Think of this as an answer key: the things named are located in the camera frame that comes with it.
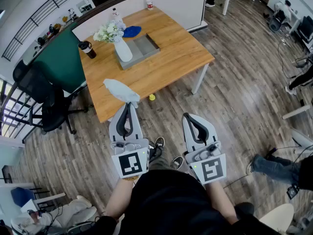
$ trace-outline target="gray tray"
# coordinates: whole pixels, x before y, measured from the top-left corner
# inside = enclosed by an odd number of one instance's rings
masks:
[[[133,54],[133,58],[128,62],[123,62],[119,56],[115,52],[115,55],[122,66],[123,70],[130,68],[131,66],[140,63],[145,60],[147,57],[150,57],[158,52],[160,52],[160,48],[157,44],[149,37],[148,34],[138,37],[134,40],[126,42],[129,49]]]

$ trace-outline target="black office chair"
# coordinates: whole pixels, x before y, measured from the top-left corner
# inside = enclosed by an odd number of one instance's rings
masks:
[[[21,60],[13,71],[13,79],[17,87],[32,97],[37,103],[42,103],[42,115],[34,115],[33,109],[29,114],[29,125],[33,125],[34,118],[42,119],[42,129],[45,132],[53,131],[65,121],[69,132],[76,134],[72,130],[68,115],[77,112],[87,112],[88,107],[83,110],[69,111],[73,96],[64,97],[61,87],[52,85],[41,72],[40,63],[33,63],[30,66]]]
[[[302,23],[297,28],[298,35],[307,44],[313,39],[310,38],[313,33],[313,20],[311,17],[303,17]]]
[[[277,32],[280,30],[283,21],[286,19],[286,16],[282,10],[279,10],[274,17],[269,21],[269,28],[273,32]]]

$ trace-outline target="black tumbler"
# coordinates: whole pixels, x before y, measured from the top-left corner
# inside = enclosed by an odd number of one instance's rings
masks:
[[[96,55],[97,55],[96,52],[92,49],[91,43],[88,42],[88,41],[80,42],[80,43],[78,44],[78,47],[79,47],[80,49],[82,49],[82,51],[83,51],[84,53],[86,53],[86,54],[88,55],[88,57],[90,57],[90,58],[95,58]]]

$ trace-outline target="person sitting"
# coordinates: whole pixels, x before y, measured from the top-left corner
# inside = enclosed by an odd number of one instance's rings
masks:
[[[279,11],[282,11],[285,15],[285,19],[281,22],[281,24],[284,24],[286,21],[291,22],[291,3],[288,0],[285,0],[285,4],[283,4],[282,2],[277,2],[274,5],[273,17],[275,17],[277,13],[279,13]],[[270,19],[269,14],[263,13],[263,17],[266,19]]]
[[[91,218],[97,209],[83,196],[51,212],[31,211],[11,220],[12,228],[25,235],[35,235],[49,227],[68,228]]]
[[[297,185],[300,189],[313,190],[311,167],[313,156],[294,163],[288,159],[273,156],[272,149],[265,158],[255,155],[246,168],[249,175],[253,172],[264,173],[270,178],[288,185]]]

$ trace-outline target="table top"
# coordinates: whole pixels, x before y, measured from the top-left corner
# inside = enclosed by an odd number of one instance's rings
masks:
[[[79,50],[88,89],[100,122],[113,117],[124,102],[115,98],[103,84],[104,79],[116,79],[140,95],[140,99],[166,87],[182,76],[214,61],[214,57],[190,33],[154,6],[123,18],[127,26],[141,26],[134,38],[148,34],[160,47],[160,52],[127,70],[115,56],[114,45],[91,42],[97,56],[90,59]]]
[[[292,204],[283,204],[271,210],[263,216],[260,221],[275,231],[286,232],[292,221],[293,213],[294,209]]]

